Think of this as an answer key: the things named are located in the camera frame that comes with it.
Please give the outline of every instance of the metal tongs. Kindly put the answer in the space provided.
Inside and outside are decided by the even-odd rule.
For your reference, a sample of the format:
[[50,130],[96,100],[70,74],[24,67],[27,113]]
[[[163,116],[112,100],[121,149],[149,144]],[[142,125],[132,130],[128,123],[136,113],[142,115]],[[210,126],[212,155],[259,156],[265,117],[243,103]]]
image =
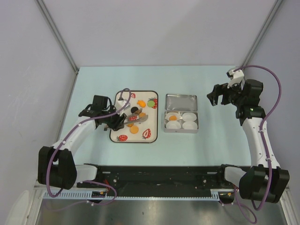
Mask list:
[[141,114],[141,112],[143,111],[143,109],[139,109],[139,110],[136,110],[133,114],[130,114],[126,117],[127,119],[127,122],[124,123],[124,125],[126,124],[130,124],[130,123],[142,123],[142,122],[145,122],[147,119],[148,119],[148,115],[145,115],[143,117],[140,117],[136,120],[129,120],[129,118],[133,117],[133,116],[138,116],[139,114]]

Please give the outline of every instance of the white wall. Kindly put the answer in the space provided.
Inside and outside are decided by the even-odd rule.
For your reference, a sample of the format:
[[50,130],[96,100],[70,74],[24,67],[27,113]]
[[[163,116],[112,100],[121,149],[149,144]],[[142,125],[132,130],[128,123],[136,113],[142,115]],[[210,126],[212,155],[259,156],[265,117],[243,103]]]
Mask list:
[[[285,1],[250,64],[268,67],[278,75],[282,98],[268,119],[273,151],[283,169],[290,172],[290,188],[300,210],[300,2]],[[269,112],[278,86],[272,75],[259,69],[246,70],[247,78],[262,81],[261,105]]]
[[74,73],[33,0],[0,3],[0,224],[37,178],[55,141]]
[[79,66],[240,65],[275,0],[45,0]]

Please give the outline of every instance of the metal panel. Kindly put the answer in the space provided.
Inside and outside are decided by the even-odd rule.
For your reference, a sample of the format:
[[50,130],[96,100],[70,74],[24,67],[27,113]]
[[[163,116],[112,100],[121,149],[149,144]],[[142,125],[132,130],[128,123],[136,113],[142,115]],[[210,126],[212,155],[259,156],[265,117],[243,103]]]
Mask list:
[[43,190],[34,190],[33,202],[31,205],[30,213],[27,216],[26,225],[32,225],[36,223],[43,200],[43,193]]
[[299,225],[300,217],[289,188],[285,189],[285,192],[281,196],[280,203],[282,204],[288,225]]
[[[45,208],[62,208],[76,200],[43,200],[37,225],[248,225],[237,206],[202,201],[115,201],[107,206],[80,204],[62,212]],[[250,201],[242,201],[251,207]],[[265,204],[255,212],[258,224],[286,225],[280,204]]]

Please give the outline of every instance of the black base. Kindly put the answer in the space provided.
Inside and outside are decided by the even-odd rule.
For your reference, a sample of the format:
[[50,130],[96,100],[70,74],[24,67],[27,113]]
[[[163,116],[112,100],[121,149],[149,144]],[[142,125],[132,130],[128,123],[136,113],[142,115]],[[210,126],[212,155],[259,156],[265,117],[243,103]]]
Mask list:
[[[52,154],[53,147],[42,147],[38,153],[38,170],[37,180],[40,184],[46,184],[47,168]],[[68,149],[59,150],[54,158],[54,162],[60,163],[51,165],[51,172],[49,177],[50,186],[71,189],[75,184],[77,177],[77,170],[73,160],[72,153]]]
[[[267,188],[269,169],[263,165],[252,166],[250,170],[240,179],[240,196],[243,199],[261,201]],[[266,202],[277,203],[283,194],[290,174],[287,170],[279,167],[272,169],[272,181]]]
[[[219,166],[97,166],[94,181],[113,186],[119,197],[211,197],[211,189],[232,189]],[[99,188],[78,183],[78,188]]]

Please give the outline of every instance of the black motor joint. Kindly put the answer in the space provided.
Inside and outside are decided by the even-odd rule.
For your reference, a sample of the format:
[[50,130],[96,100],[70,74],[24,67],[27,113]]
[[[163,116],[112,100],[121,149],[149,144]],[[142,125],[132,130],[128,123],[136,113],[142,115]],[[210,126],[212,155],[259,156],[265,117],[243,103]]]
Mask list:
[[264,109],[258,106],[262,91],[262,82],[248,79],[243,86],[239,83],[228,88],[228,83],[216,84],[207,98],[211,105],[215,106],[218,104],[219,96],[223,95],[221,105],[235,105],[237,107],[236,118],[240,120],[240,125],[242,125],[247,118],[264,118],[266,116]]
[[[93,118],[99,116],[107,116],[115,112],[116,108],[112,105],[112,102],[109,97],[95,95],[93,103],[88,105],[84,110],[82,110],[82,112],[79,114],[79,117],[86,116]],[[102,123],[104,123],[113,131],[120,130],[124,128],[125,118],[125,114],[115,114],[113,116],[109,116],[103,119],[96,119],[96,128]]]

